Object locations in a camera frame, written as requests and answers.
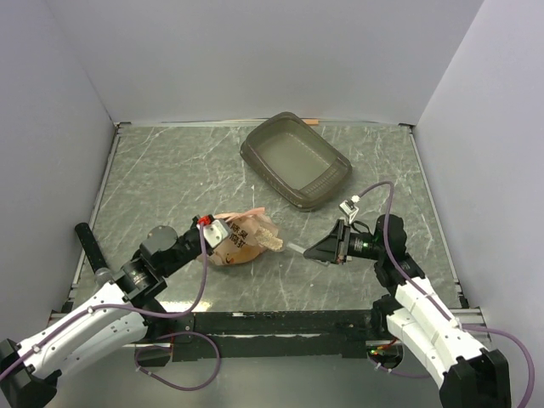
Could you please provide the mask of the clear plastic litter scoop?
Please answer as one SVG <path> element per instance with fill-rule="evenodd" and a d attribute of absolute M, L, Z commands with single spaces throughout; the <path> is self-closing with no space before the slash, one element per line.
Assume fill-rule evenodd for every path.
<path fill-rule="evenodd" d="M 297 245 L 297 244 L 295 244 L 293 242 L 288 242 L 286 244 L 286 248 L 293 251 L 293 252 L 295 252 L 295 253 L 298 253 L 300 255 L 303 255 L 304 252 L 306 251 L 305 248 L 303 248 L 302 246 L 299 246 L 299 245 Z"/>

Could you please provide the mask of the orange cat litter bag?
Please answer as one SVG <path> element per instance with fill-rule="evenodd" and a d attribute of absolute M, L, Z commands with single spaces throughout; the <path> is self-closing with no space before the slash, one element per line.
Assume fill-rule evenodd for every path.
<path fill-rule="evenodd" d="M 216 266 L 250 263 L 262 253 L 269 251 L 255 240 L 255 232 L 259 227 L 268 229 L 281 238 L 279 227 L 266 214 L 264 207 L 256 207 L 245 212 L 225 212 L 215 214 L 214 217 L 224 219 L 232 230 L 229 239 L 222 242 L 208 256 L 209 263 Z"/>

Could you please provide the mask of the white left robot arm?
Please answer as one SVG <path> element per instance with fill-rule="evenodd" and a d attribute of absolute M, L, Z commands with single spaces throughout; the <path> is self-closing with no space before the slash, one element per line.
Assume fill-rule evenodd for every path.
<path fill-rule="evenodd" d="M 224 221 L 211 216 L 194 218 L 183 235 L 169 226 L 155 227 L 87 302 L 32 337 L 2 341 L 1 391 L 9 405 L 44 407 L 69 371 L 128 343 L 164 338 L 167 319 L 193 311 L 168 313 L 156 302 L 167 277 L 196 258 L 206 262 L 230 233 Z"/>

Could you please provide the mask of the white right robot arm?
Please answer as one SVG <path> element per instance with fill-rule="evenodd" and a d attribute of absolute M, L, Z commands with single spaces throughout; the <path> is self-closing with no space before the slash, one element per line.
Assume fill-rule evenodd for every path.
<path fill-rule="evenodd" d="M 442 406 L 511 406 L 506 357 L 462 329 L 407 252 L 406 241 L 404 221 L 396 215 L 380 216 L 373 232 L 339 219 L 303 256 L 329 264 L 349 257 L 373 261 L 388 293 L 372 306 L 371 329 L 380 338 L 400 340 L 413 353 L 435 381 Z"/>

